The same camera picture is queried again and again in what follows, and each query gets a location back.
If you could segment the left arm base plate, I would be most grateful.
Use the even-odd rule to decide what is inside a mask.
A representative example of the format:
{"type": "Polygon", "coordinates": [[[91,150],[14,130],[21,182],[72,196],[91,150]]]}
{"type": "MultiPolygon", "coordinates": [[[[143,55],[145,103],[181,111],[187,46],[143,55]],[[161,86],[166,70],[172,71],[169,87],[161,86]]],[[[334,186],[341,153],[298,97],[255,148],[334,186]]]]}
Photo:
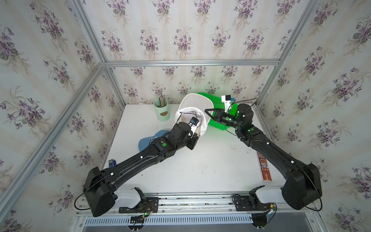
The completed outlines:
{"type": "Polygon", "coordinates": [[[158,197],[148,197],[145,200],[141,200],[134,208],[120,207],[118,212],[121,214],[133,214],[133,213],[157,213],[159,207],[158,197]]]}

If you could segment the light blue baseball cap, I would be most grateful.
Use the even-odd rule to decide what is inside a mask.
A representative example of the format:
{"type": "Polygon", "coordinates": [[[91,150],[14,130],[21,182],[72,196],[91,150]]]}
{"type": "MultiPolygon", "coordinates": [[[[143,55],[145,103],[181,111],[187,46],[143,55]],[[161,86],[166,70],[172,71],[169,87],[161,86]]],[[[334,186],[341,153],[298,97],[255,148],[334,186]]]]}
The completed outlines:
{"type": "Polygon", "coordinates": [[[138,143],[139,151],[143,151],[148,145],[155,140],[156,138],[162,137],[165,133],[169,132],[169,130],[160,130],[155,135],[150,137],[142,138],[138,143]]]}

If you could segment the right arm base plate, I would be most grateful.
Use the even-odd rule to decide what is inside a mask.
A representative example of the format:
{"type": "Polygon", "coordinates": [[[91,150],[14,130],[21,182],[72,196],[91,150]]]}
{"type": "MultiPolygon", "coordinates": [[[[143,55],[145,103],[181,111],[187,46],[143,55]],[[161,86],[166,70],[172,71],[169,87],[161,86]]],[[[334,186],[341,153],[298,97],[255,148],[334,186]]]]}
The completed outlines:
{"type": "Polygon", "coordinates": [[[257,197],[250,195],[234,194],[231,197],[232,202],[238,212],[248,211],[270,211],[272,204],[261,203],[257,197]]]}

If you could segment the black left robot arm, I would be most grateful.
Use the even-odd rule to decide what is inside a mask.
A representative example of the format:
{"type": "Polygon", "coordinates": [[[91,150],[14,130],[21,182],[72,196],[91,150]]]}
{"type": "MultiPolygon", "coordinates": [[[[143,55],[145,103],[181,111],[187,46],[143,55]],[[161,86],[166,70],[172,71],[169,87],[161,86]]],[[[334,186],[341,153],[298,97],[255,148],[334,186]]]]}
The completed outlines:
{"type": "Polygon", "coordinates": [[[83,186],[83,195],[92,215],[99,217],[113,208],[118,199],[115,191],[144,169],[172,157],[184,147],[193,150],[199,139],[198,124],[195,118],[189,123],[179,122],[127,160],[103,170],[99,167],[91,169],[83,186]]]}

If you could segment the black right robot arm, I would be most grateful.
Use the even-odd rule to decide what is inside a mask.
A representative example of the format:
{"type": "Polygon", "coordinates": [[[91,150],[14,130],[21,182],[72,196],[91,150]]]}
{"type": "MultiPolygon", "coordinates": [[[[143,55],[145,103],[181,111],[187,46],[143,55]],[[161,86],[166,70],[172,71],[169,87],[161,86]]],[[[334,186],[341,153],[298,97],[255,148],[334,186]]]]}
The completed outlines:
{"type": "Polygon", "coordinates": [[[256,190],[262,203],[285,202],[301,210],[316,200],[321,200],[322,187],[319,169],[312,163],[305,164],[293,158],[272,142],[253,124],[254,112],[248,104],[240,104],[235,115],[223,109],[205,109],[215,122],[232,127],[238,139],[269,161],[285,179],[283,186],[256,190]]]}

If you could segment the beige baseball cap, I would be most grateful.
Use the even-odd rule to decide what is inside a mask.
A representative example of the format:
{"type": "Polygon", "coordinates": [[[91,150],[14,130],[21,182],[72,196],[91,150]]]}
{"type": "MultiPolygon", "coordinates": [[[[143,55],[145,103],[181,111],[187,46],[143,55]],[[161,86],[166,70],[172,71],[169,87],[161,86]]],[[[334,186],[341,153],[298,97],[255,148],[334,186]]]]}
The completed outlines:
{"type": "Polygon", "coordinates": [[[174,122],[175,124],[179,122],[189,123],[192,117],[197,118],[200,122],[198,127],[192,129],[192,131],[202,137],[206,133],[210,121],[210,117],[204,111],[212,108],[213,103],[210,99],[197,93],[190,93],[181,101],[175,113],[174,122]]]}

